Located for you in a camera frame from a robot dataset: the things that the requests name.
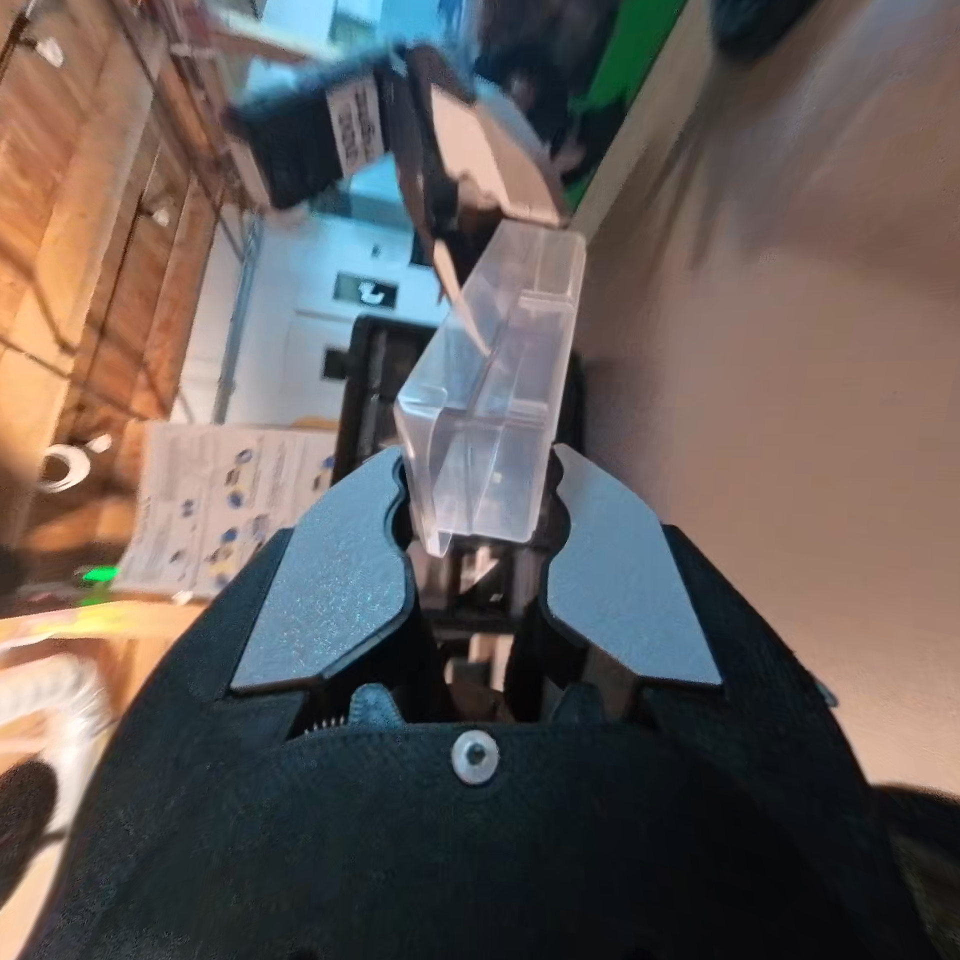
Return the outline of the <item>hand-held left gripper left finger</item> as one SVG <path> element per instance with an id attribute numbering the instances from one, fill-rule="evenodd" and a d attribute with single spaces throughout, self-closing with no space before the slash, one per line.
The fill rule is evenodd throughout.
<path id="1" fill-rule="evenodd" d="M 394 533 L 407 499 L 400 447 L 367 460 L 295 524 L 230 689 L 331 682 L 411 615 L 412 564 Z"/>

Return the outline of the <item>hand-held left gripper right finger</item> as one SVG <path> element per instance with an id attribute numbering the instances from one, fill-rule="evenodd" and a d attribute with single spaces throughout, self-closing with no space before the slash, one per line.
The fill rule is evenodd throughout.
<path id="1" fill-rule="evenodd" d="M 607 714 L 646 689 L 722 695 L 724 678 L 663 524 L 628 486 L 567 444 L 551 451 L 555 530 L 543 617 Z"/>

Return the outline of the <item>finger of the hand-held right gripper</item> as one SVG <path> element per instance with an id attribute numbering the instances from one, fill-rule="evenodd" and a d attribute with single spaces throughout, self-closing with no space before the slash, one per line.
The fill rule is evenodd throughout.
<path id="1" fill-rule="evenodd" d="M 467 222 L 499 216 L 552 230 L 569 224 L 548 151 L 509 100 L 427 94 L 427 233 L 465 237 Z"/>
<path id="2" fill-rule="evenodd" d="M 401 197 L 424 261 L 458 313 L 469 341 L 481 354 L 490 354 L 494 341 L 481 329 L 464 287 L 492 237 L 495 215 L 480 209 L 479 199 L 471 196 L 474 182 L 468 176 L 447 174 L 437 150 L 401 150 L 395 162 Z"/>

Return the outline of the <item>black drawer cabinet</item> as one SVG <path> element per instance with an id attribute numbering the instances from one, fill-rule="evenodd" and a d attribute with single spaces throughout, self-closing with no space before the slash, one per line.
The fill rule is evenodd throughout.
<path id="1" fill-rule="evenodd" d="M 337 373 L 344 394 L 335 446 L 334 484 L 366 461 L 400 444 L 394 402 L 434 329 L 412 321 L 362 315 L 349 346 L 322 372 Z M 513 635 L 539 593 L 543 568 L 560 545 L 556 487 L 561 466 L 550 458 L 534 534 L 517 543 L 483 535 L 455 536 L 441 557 L 421 544 L 408 502 L 396 507 L 388 530 L 407 553 L 418 608 L 438 638 L 466 633 Z"/>

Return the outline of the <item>clear plastic drawer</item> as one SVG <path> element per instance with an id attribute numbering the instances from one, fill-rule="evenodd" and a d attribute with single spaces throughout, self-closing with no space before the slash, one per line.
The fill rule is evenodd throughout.
<path id="1" fill-rule="evenodd" d="M 456 538 L 527 543 L 570 364 L 587 243 L 501 222 L 394 402 L 425 551 Z"/>

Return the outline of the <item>instruction poster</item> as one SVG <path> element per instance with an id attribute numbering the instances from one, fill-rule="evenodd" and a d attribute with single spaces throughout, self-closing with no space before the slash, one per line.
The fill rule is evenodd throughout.
<path id="1" fill-rule="evenodd" d="M 210 599 L 330 487 L 337 434 L 154 422 L 114 588 Z"/>

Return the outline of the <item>green plastic bin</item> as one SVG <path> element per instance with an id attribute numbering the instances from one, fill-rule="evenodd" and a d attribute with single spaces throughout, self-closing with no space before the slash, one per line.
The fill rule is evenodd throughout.
<path id="1" fill-rule="evenodd" d="M 606 18 L 598 52 L 587 63 L 585 87 L 569 100 L 571 129 L 582 147 L 581 159 L 563 177 L 571 210 L 582 205 L 687 4 L 617 2 Z"/>

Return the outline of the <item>black oval object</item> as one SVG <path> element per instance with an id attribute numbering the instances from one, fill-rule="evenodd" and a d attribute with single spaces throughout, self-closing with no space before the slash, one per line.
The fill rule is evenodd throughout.
<path id="1" fill-rule="evenodd" d="M 24 760 L 1 775 L 1 905 L 30 866 L 56 812 L 58 781 L 52 766 Z"/>

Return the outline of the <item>black wall sign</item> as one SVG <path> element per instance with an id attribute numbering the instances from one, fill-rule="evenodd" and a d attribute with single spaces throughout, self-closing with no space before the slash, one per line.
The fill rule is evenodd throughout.
<path id="1" fill-rule="evenodd" d="M 395 310 L 399 298 L 399 286 L 388 281 L 338 271 L 333 287 L 333 299 L 354 306 Z"/>

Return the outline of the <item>silver ventilation duct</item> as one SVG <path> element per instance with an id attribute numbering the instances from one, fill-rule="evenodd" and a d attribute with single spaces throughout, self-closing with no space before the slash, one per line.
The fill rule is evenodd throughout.
<path id="1" fill-rule="evenodd" d="M 1 728 L 43 716 L 54 742 L 75 747 L 112 721 L 110 696 L 96 662 L 56 654 L 2 669 Z"/>

